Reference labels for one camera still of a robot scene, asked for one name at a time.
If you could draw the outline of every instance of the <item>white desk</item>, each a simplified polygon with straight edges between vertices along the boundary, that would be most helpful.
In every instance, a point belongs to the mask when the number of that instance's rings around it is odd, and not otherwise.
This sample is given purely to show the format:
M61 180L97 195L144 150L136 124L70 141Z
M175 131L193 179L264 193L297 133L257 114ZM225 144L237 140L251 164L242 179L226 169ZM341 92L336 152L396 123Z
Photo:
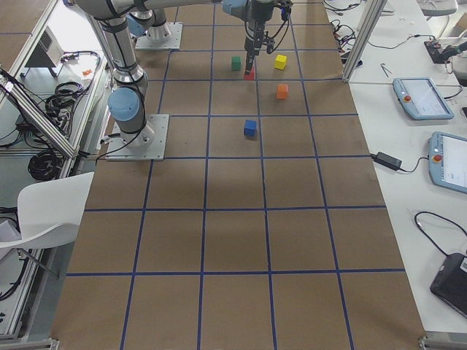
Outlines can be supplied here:
M328 0L345 8L356 1ZM390 0L393 16L381 17L370 41L376 45L395 46L410 34L432 34L415 0ZM330 20L357 27L363 6L338 16L328 11ZM413 121L403 112L393 92L396 77L431 77L441 94L449 96L458 88L454 74L444 65L435 65L423 42L426 37L410 39L400 47L385 50L367 45L363 66L350 79L350 89L357 107L370 152L385 152L402 160L402 167L412 170L417 159L428 154L428 140L434 131L467 137L467 117L460 108L467 106L467 90L449 102L453 120ZM380 64L393 72L386 77ZM431 294L430 285L444 262L444 255L417 229L413 216L427 210L453 219L467 228L467 195L434 185L428 173L428 161L422 160L413 174L399 174L375 164L378 180L393 224L423 326L427 331L467 333L467 319ZM452 226L431 217L425 229L449 253L466 252L467 238Z
M428 154L428 140L434 131L467 136L467 118L460 106L451 105L455 118L447 122L411 121L402 111L390 85L350 85L370 152L385 152L402 160L412 170L419 157ZM441 93L452 89L440 88ZM428 161L422 160L413 174L398 174L375 164L387 210L401 250L404 266L425 330L467 333L467 319L431 294L429 287L444 261L433 244L413 222L416 211L428 210L453 219L467 228L467 195L434 185L428 174ZM449 253L465 252L467 238L451 226L429 220L425 229Z
M328 2L335 7L345 8L356 1L328 0ZM381 16L370 38L372 44L394 47L409 35L432 34L415 0L390 0L390 3L395 14ZM343 16L328 11L328 17L330 20L340 20L341 24L356 29L365 5L366 1L363 1L359 7L343 12ZM454 74L448 74L444 65L432 62L423 44L428 39L426 36L412 38L392 50L367 44L361 57L363 66L354 71L350 82L385 84L391 83L398 77L431 77L437 85L458 85ZM385 63L393 72L389 77L383 72L381 63Z

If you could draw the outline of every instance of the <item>cube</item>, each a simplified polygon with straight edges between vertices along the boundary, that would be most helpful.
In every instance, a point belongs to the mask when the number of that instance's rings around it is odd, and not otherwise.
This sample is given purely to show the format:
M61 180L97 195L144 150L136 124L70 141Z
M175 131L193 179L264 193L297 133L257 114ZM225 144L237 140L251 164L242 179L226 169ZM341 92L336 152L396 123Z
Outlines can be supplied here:
M289 85L277 84L276 98L278 100L285 100L289 96Z
M287 64L287 56L277 55L276 60L274 61L274 68L284 70L285 65Z
M243 134L245 136L253 137L256 135L256 121L245 120L245 127L243 128Z
M231 68L232 71L239 71L240 69L242 69L242 59L240 58L240 56L232 56Z
M244 75L243 76L244 80L255 80L255 67L251 68L250 74L249 75Z

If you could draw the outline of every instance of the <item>white chair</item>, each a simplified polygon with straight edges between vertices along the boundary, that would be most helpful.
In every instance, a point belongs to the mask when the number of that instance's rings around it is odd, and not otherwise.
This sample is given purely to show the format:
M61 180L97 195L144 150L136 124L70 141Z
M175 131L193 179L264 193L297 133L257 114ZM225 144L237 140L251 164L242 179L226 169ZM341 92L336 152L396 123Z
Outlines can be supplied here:
M21 239L0 242L0 249L18 249L58 279L27 249L47 249L75 241L94 173L29 185L18 196Z
M447 16L447 22L439 36L443 35L449 24L449 15L455 13L459 8L456 0L417 0L417 3L424 16L427 16L426 20L430 20L432 17Z

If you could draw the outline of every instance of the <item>green cube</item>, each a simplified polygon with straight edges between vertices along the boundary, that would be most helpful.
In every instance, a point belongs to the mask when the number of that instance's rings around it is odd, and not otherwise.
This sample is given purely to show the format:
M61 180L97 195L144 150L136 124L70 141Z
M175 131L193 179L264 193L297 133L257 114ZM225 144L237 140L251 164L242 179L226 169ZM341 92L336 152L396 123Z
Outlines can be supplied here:
M240 56L232 56L232 70L233 71L239 71L242 69L242 59Z

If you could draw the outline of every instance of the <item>black device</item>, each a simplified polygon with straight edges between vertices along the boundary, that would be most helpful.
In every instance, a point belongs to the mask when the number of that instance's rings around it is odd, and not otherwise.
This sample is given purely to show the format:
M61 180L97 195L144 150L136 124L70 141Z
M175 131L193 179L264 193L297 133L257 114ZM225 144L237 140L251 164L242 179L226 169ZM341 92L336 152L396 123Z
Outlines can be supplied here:
M390 155L387 155L383 152L378 152L375 155L371 155L371 159L373 159L375 163L381 164L382 166L385 166L389 169L393 169L394 171L399 170L402 165L402 160L391 157Z
M347 63L347 59L349 58L349 55L350 55L350 51L347 51L346 53L342 54L341 55L341 62L342 64L346 64ZM359 60L358 63L357 63L357 67L360 67L363 65L363 61L362 60Z
M467 318L467 257L461 253L448 255L430 291Z
M425 47L433 63L446 63L452 56L456 56L463 51L466 51L467 42L458 46L449 45L443 49L438 40L430 40L425 42Z

